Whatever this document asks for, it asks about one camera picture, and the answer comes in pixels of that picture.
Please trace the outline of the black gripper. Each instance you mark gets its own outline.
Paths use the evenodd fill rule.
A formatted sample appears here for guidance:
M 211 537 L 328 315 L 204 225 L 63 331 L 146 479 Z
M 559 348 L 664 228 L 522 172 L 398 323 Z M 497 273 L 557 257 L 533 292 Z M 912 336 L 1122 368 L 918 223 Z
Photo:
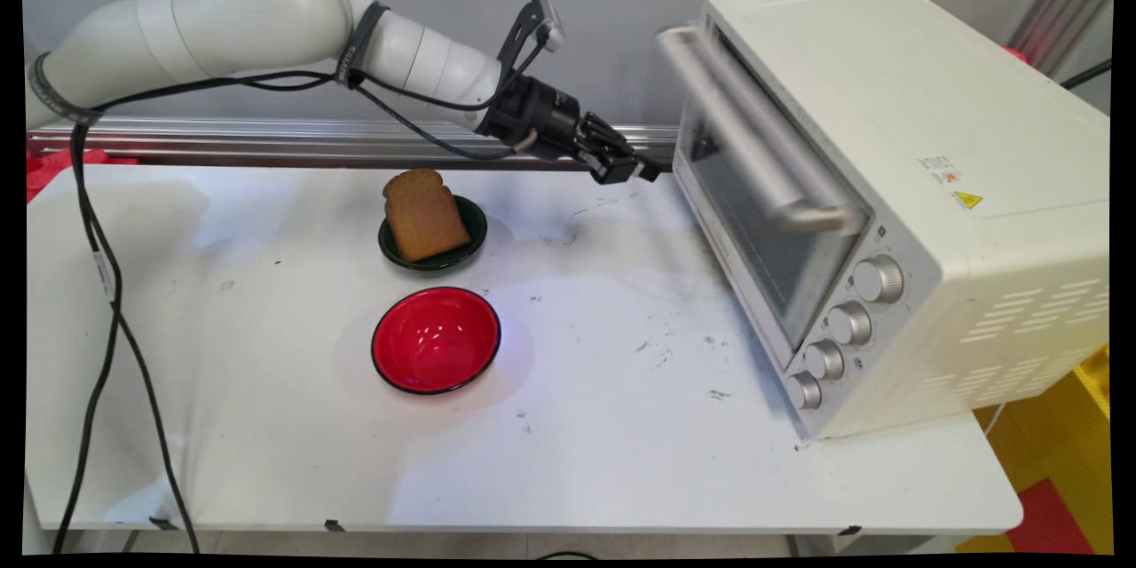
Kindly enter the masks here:
M 488 107 L 484 135 L 512 148 L 523 145 L 531 134 L 535 140 L 519 154 L 548 162 L 586 160 L 588 175 L 602 186 L 633 178 L 654 181 L 665 170 L 660 162 L 638 158 L 627 139 L 598 114 L 580 112 L 580 103 L 573 95 L 520 75 Z

